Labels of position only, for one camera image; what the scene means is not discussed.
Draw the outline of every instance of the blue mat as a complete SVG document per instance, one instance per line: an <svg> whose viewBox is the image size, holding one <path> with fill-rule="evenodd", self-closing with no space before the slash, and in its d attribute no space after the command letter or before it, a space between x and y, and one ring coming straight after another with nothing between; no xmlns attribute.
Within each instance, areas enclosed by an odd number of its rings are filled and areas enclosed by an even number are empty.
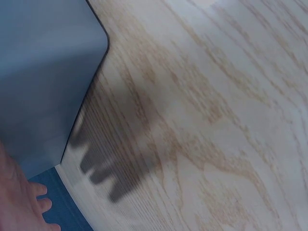
<svg viewBox="0 0 308 231"><path fill-rule="evenodd" d="M62 231L93 231L80 210L63 185L56 169L53 167L30 181L44 184L48 193L40 198L48 197L52 200L52 208L43 214L47 223L57 223Z"/></svg>

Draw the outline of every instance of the skin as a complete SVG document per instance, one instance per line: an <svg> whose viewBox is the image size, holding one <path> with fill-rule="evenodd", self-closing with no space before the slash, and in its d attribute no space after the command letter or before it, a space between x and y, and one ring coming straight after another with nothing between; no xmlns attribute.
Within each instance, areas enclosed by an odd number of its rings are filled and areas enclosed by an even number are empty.
<svg viewBox="0 0 308 231"><path fill-rule="evenodd" d="M19 165L0 143L0 231L60 231L57 224L47 224L42 213L51 208L45 185L29 182Z"/></svg>

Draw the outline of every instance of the gray object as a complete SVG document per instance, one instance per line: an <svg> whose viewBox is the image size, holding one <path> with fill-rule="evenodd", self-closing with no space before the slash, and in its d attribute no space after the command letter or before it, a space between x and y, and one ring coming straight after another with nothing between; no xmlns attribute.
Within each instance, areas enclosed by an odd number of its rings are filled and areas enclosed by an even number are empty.
<svg viewBox="0 0 308 231"><path fill-rule="evenodd" d="M60 163L107 45L85 0L1 3L0 140L27 177Z"/></svg>

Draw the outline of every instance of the wooden floor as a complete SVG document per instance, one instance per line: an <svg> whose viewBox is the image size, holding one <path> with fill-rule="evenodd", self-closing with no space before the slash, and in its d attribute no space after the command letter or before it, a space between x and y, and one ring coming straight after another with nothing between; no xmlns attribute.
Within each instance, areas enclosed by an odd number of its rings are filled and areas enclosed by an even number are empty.
<svg viewBox="0 0 308 231"><path fill-rule="evenodd" d="M90 3L110 50L57 170L94 230L307 231L308 1Z"/></svg>

